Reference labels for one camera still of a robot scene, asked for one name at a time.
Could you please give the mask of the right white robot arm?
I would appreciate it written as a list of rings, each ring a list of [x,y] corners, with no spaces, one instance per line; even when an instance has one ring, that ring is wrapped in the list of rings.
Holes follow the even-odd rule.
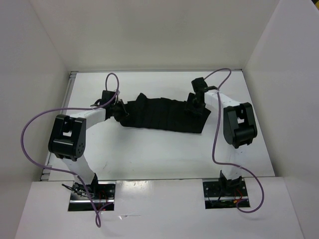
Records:
[[[230,155],[227,159],[213,162],[222,167],[218,189],[224,196],[231,195],[240,186],[248,146],[257,136],[257,126],[253,107],[249,102],[240,103],[218,90],[190,93],[186,101],[186,111],[202,116],[209,105],[218,110],[217,127],[212,155],[215,155],[219,130],[228,144]]]

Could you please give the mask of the black pleated skirt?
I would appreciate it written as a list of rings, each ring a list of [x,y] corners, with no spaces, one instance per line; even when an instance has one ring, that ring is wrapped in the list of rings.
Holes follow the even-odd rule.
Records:
[[[128,116],[120,121],[124,127],[147,128],[182,133],[201,134],[211,113],[207,108],[201,115],[185,110],[187,102],[167,98],[149,99],[140,93],[125,104]]]

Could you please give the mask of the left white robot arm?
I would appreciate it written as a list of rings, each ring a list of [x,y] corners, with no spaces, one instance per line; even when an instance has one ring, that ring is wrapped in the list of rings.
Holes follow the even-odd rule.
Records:
[[[88,199],[94,199],[99,194],[97,175],[84,156],[86,130],[111,117],[120,121],[128,115],[123,101],[116,100],[104,108],[56,116],[48,149],[74,173],[74,186],[71,188],[73,192]]]

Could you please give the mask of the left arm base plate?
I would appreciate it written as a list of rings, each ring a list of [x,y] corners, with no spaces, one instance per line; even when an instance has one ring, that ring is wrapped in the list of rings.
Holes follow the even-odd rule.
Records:
[[[68,206],[69,212],[94,210],[84,189],[79,189],[75,183],[72,187],[66,186],[65,184],[63,184],[63,186],[71,191]],[[113,211],[115,207],[115,192],[115,181],[100,181],[95,195],[91,194],[93,203],[97,210]]]

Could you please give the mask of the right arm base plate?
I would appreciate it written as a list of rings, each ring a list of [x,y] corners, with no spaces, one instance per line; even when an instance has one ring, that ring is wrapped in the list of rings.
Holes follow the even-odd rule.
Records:
[[[206,209],[236,208],[237,203],[239,203],[240,208],[250,207],[244,181],[239,186],[227,189],[222,189],[217,180],[206,180],[202,182],[202,185]]]

